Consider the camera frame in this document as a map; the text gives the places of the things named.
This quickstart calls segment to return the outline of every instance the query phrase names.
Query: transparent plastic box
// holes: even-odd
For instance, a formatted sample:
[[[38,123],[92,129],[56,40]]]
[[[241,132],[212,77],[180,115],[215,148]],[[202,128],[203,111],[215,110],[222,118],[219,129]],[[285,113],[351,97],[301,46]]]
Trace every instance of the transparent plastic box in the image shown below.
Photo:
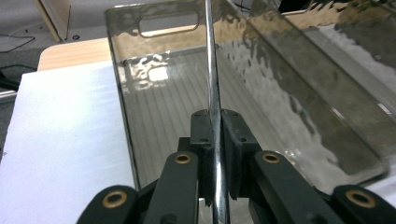
[[[240,113],[262,149],[284,154],[324,192],[384,174],[381,156],[396,142],[392,117],[282,16],[255,4],[247,20],[229,2],[212,1],[222,108]],[[114,7],[106,22],[134,171],[145,187],[178,138],[190,136],[191,114],[208,106],[205,2]],[[242,214],[233,223],[245,223]]]

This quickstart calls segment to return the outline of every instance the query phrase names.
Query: black cable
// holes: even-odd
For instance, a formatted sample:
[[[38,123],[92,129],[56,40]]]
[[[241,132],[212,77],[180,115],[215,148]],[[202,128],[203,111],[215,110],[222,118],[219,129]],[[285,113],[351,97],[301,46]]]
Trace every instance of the black cable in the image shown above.
[[[244,6],[242,6],[241,4],[239,4],[239,3],[233,2],[233,4],[236,5],[237,7],[240,7],[240,8],[241,8],[241,12],[244,12],[242,9],[247,10],[247,11],[250,11],[250,8],[244,7]]]
[[[19,64],[19,63],[12,64],[12,65],[7,65],[7,66],[4,66],[4,67],[0,67],[0,69],[7,69],[7,68],[10,68],[10,67],[24,67],[24,68],[29,68],[29,69],[32,69],[34,71],[37,71],[37,68],[35,68],[35,67],[31,67],[31,66],[24,65],[24,64]]]
[[[15,47],[15,48],[13,48],[13,49],[5,50],[5,51],[0,51],[0,53],[9,53],[9,52],[11,52],[11,51],[14,50],[14,49],[18,49],[18,48],[20,48],[20,47],[22,47],[22,46],[24,46],[24,45],[27,45],[27,44],[29,44],[30,42],[32,42],[32,41],[35,40],[35,37],[34,37],[34,36],[30,36],[30,35],[28,35],[28,36],[0,35],[0,36],[13,37],[13,38],[18,38],[18,39],[30,38],[30,40],[24,42],[23,44],[21,44],[21,45]]]

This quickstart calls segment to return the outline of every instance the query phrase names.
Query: white foam sheet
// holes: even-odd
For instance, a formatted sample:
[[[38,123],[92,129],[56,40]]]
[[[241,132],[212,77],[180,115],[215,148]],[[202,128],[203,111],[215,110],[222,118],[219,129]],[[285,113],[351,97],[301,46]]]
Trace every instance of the white foam sheet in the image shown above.
[[[0,223],[76,223],[93,196],[134,186],[111,62],[22,77],[0,165]]]

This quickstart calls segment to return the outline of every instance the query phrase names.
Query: white surface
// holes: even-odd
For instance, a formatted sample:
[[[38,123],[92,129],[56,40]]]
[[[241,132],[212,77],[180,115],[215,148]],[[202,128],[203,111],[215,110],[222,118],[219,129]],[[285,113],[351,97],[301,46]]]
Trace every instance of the white surface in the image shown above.
[[[111,62],[25,74],[0,165],[0,223],[76,223],[134,186]]]

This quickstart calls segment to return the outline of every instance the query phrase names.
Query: table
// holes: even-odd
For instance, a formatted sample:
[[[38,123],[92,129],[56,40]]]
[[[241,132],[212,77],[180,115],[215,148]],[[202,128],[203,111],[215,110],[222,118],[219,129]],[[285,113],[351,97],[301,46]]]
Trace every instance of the table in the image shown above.
[[[107,38],[55,45],[40,56],[37,71],[111,60]]]

